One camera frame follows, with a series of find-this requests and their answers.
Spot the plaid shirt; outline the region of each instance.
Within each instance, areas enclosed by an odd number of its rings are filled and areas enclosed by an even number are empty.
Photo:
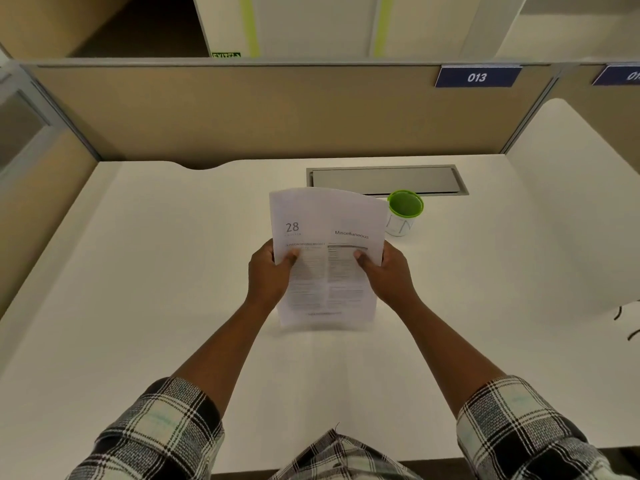
[[[207,479],[224,439],[220,415],[196,386],[155,382],[94,445],[69,479]],[[478,390],[458,416],[458,443],[476,476],[489,479],[630,478],[524,380],[497,379]],[[335,430],[325,433],[273,480],[357,477],[418,479],[408,468]]]

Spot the green cup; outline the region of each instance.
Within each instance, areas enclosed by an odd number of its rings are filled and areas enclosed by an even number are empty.
[[[411,190],[396,190],[387,197],[387,201],[389,216],[385,231],[396,237],[409,234],[414,220],[424,209],[420,195]]]

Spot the paper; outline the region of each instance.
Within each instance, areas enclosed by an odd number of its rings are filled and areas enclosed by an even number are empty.
[[[273,254],[300,256],[278,304],[283,326],[373,320],[376,295],[353,252],[382,262],[388,204],[343,190],[307,187],[269,194]]]

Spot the white desk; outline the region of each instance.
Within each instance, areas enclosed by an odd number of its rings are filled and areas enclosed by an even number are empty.
[[[390,238],[421,297],[594,444],[640,444],[640,342],[603,310],[505,156],[238,161],[206,171],[109,162],[0,322],[3,477],[66,475],[102,428],[233,313],[247,261],[270,237],[268,192],[304,186],[306,168],[450,163],[470,195],[425,198],[412,233]],[[281,467],[338,422],[398,460],[460,456],[435,380],[380,303],[360,332],[286,333],[270,316],[225,416],[214,472]]]

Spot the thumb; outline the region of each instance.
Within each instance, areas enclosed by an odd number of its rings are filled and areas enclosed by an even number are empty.
[[[353,256],[356,258],[358,265],[364,270],[367,275],[376,267],[369,256],[364,254],[361,250],[354,251]]]
[[[292,249],[287,253],[286,256],[284,256],[284,259],[278,266],[284,266],[287,269],[291,269],[298,260],[298,256],[300,256],[300,250]]]

